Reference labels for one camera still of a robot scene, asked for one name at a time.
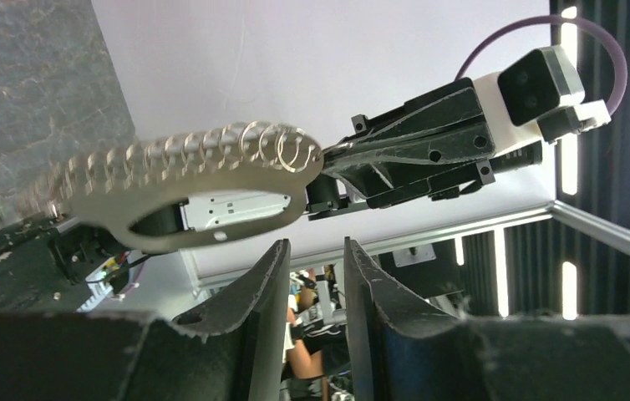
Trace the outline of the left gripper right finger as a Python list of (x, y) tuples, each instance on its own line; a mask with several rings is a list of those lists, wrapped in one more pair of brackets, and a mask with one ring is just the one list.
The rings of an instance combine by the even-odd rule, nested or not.
[(348, 348), (358, 400), (466, 400), (461, 321), (428, 304), (344, 240)]

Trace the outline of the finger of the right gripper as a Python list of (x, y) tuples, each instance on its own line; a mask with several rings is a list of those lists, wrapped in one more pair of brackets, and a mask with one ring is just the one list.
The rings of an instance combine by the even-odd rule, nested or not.
[(375, 177), (394, 183), (392, 171), (405, 165), (456, 165), (495, 153), (491, 134), (484, 132), (418, 132), (351, 135), (323, 152), (322, 173), (348, 183)]
[(404, 102), (373, 118), (361, 115), (354, 121), (354, 143), (398, 140), (449, 133), (486, 122), (473, 81), (456, 80)]

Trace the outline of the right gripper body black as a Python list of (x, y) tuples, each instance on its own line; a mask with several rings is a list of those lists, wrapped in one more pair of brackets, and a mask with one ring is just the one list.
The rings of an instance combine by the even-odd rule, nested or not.
[(306, 187), (308, 211), (384, 209), (427, 197), (443, 201), (473, 194), (497, 174), (542, 162), (542, 143), (490, 160), (452, 165), (365, 165), (353, 179), (318, 176)]

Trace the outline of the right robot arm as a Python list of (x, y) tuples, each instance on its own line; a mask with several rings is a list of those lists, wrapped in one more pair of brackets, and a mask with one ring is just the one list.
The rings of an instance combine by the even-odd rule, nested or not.
[[(540, 163), (542, 139), (534, 125), (550, 115), (558, 96), (541, 84), (515, 84), (496, 74), (463, 78), (408, 100), (373, 118), (352, 118), (355, 134), (323, 150), (323, 170), (305, 187), (310, 221), (366, 209), (384, 209), (422, 197), (432, 201), (475, 193), (504, 172)], [(218, 141), (236, 155), (236, 134), (272, 143), (277, 127), (257, 122), (212, 133), (174, 135), (141, 144), (148, 165), (212, 162)], [(289, 195), (238, 192), (213, 195), (199, 222), (206, 229), (275, 216)]]

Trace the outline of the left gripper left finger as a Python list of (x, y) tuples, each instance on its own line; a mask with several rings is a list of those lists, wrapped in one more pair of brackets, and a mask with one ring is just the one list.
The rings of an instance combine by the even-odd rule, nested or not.
[(179, 400), (277, 400), (291, 244), (275, 241), (256, 264), (173, 322), (196, 335), (183, 353)]

